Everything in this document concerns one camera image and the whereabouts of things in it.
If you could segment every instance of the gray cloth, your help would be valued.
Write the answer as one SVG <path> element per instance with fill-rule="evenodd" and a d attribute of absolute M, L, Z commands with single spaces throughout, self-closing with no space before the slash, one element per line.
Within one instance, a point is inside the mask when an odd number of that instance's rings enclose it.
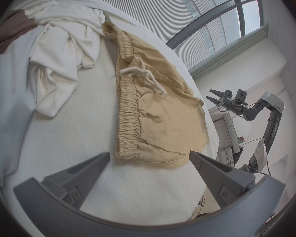
<path fill-rule="evenodd" d="M 29 54 L 44 27 L 14 40 L 0 55 L 0 185 L 18 166 L 22 140 L 36 106 L 36 71 Z"/>

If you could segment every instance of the robotic arm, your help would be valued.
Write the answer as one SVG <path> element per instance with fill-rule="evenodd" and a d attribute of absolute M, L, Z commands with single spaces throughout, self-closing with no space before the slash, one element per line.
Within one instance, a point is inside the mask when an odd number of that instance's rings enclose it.
<path fill-rule="evenodd" d="M 274 94 L 265 92 L 252 108 L 248 108 L 248 104 L 245 103 L 247 92 L 244 90 L 239 89 L 233 100 L 231 99 L 232 92 L 230 90 L 221 92 L 211 89 L 210 92 L 218 96 L 219 99 L 217 100 L 206 96 L 208 100 L 218 107 L 222 106 L 226 108 L 227 111 L 232 111 L 239 116 L 243 115 L 244 119 L 247 121 L 254 120 L 257 114 L 265 107 L 271 111 L 263 138 L 259 141 L 253 156 L 249 160 L 249 164 L 241 167 L 242 170 L 251 173 L 260 173 L 267 163 L 267 155 L 280 124 L 282 112 L 284 110 L 284 102 Z"/>

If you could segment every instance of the white drawstring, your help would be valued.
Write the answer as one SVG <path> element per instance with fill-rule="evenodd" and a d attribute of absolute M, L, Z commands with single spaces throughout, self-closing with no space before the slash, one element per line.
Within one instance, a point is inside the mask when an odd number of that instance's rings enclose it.
<path fill-rule="evenodd" d="M 120 75 L 127 74 L 127 76 L 129 77 L 132 77 L 133 75 L 140 76 L 145 86 L 152 89 L 155 93 L 161 91 L 161 94 L 164 93 L 167 96 L 166 90 L 156 81 L 151 71 L 146 70 L 143 60 L 141 58 L 138 59 L 140 61 L 140 68 L 130 67 L 126 69 L 121 69 Z"/>

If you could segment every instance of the garment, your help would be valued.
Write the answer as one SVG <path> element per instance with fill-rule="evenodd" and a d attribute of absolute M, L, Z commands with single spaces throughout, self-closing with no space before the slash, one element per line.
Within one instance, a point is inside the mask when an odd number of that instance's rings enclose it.
<path fill-rule="evenodd" d="M 161 168 L 187 163 L 190 150 L 201 152 L 209 143 L 204 102 L 153 46 L 111 21 L 102 27 L 119 47 L 116 156 Z"/>
<path fill-rule="evenodd" d="M 77 70 L 94 66 L 105 17 L 97 9 L 55 1 L 25 13 L 45 26 L 30 53 L 30 61 L 37 69 L 35 109 L 54 117 L 77 85 Z"/>
<path fill-rule="evenodd" d="M 29 30 L 0 54 L 0 185 L 16 170 L 22 140 L 36 106 L 36 71 L 29 54 L 43 26 Z"/>
<path fill-rule="evenodd" d="M 37 24 L 29 20 L 24 10 L 11 10 L 0 26 L 0 54 L 6 50 L 12 41 L 35 27 L 37 27 Z"/>

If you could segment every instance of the brown cloth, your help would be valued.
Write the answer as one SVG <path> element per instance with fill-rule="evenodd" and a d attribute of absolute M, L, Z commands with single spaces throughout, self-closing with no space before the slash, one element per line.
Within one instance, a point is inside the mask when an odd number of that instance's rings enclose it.
<path fill-rule="evenodd" d="M 0 26 L 0 54 L 12 41 L 35 27 L 37 24 L 25 15 L 24 10 L 11 10 Z"/>
<path fill-rule="evenodd" d="M 120 30 L 111 21 L 104 22 L 102 28 L 119 48 L 115 155 L 158 168 L 185 164 L 190 150 L 201 152 L 209 143 L 204 102 L 194 97 L 175 66 L 152 45 Z M 136 73 L 121 71 L 126 68 L 135 68 Z M 157 83 L 144 78 L 150 73 Z"/>

